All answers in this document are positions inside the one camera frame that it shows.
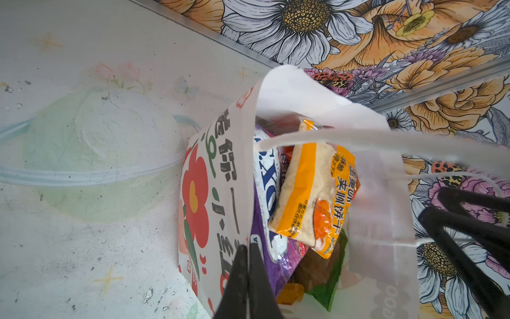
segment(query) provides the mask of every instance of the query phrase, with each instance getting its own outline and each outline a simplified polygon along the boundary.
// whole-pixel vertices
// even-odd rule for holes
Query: purple snack package
[[[259,141],[274,135],[256,126],[253,139]],[[259,245],[269,283],[274,296],[277,296],[294,273],[308,247],[273,233],[268,228],[268,221],[276,209],[280,188],[289,165],[284,149],[275,148],[253,156],[255,199],[250,242]]]

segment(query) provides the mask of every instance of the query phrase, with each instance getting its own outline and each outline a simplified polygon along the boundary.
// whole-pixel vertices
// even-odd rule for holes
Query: sunflower center
[[[457,270],[437,244],[431,242],[424,244],[423,257],[441,275],[453,276],[457,274]]]
[[[448,44],[461,43],[475,35],[475,33],[477,33],[478,30],[480,30],[479,26],[467,26],[464,28],[460,28],[457,30],[457,32],[447,37],[445,41]]]
[[[395,129],[398,127],[398,120],[396,118],[390,118],[388,119],[388,125],[390,126],[390,129]]]
[[[424,23],[427,20],[427,17],[425,16],[419,16],[413,20],[411,20],[405,27],[404,32],[414,32],[417,30],[422,23]]]
[[[323,27],[329,18],[328,6],[320,0],[294,0],[285,5],[282,19],[296,32],[310,32]]]

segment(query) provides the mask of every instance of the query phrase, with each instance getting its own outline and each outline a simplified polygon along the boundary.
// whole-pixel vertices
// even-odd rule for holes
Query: bag handle
[[[487,143],[404,132],[352,128],[293,132],[261,140],[253,145],[253,151],[261,152],[278,146],[326,141],[342,146],[362,146],[399,154],[432,155],[445,158],[447,161],[460,161],[510,179],[510,152],[507,150]]]

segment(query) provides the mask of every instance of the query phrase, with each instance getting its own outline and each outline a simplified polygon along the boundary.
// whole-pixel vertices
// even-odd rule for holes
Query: metal strip
[[[204,27],[203,25],[188,19],[187,17],[157,3],[154,0],[129,0],[134,4],[137,4],[141,7],[144,7],[146,9],[149,9],[153,11],[156,14],[161,15],[162,17],[165,17],[169,20],[172,20],[173,22],[182,25],[185,28],[188,28],[192,31],[195,31],[199,34],[202,34],[206,38],[209,38],[213,40],[214,42],[217,42],[221,45],[224,45],[228,48],[231,48],[234,51],[239,52],[240,54],[249,57],[250,59],[253,59],[259,63],[262,63],[264,65],[267,65],[271,68],[280,66],[280,64],[274,62],[271,59],[266,58],[263,55],[260,55],[256,53],[255,51],[252,51],[248,49],[247,47],[230,40],[229,38],[222,36],[221,34],[214,32],[213,30]]]
[[[451,77],[414,89],[409,93],[403,93],[395,97],[380,100],[370,105],[369,108],[379,113],[393,108],[404,108],[509,74],[510,55],[506,55]]]

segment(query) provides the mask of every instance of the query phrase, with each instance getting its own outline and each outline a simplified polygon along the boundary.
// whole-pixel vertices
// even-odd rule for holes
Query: white daisy illustration
[[[354,45],[373,24],[346,12],[367,0],[223,0],[221,34],[278,63],[319,64],[340,51],[332,39]]]
[[[425,206],[417,199],[411,202],[414,214],[416,238],[429,237],[418,221],[418,216]],[[451,238],[470,239],[469,236],[445,229]],[[487,251],[473,242],[459,243],[463,252],[474,262],[484,263]],[[443,312],[440,293],[444,294],[446,306],[455,319],[483,319],[480,306],[476,303],[470,289],[458,276],[457,270],[436,243],[428,242],[417,248],[418,297],[423,304],[432,303],[438,313]]]
[[[413,121],[404,109],[386,113],[386,121],[388,122],[390,129],[394,131],[405,132],[409,131],[413,127]]]
[[[506,3],[498,4],[487,12],[480,12],[464,22],[461,28],[441,42],[438,48],[449,50],[470,47],[499,33],[510,18],[510,8]]]

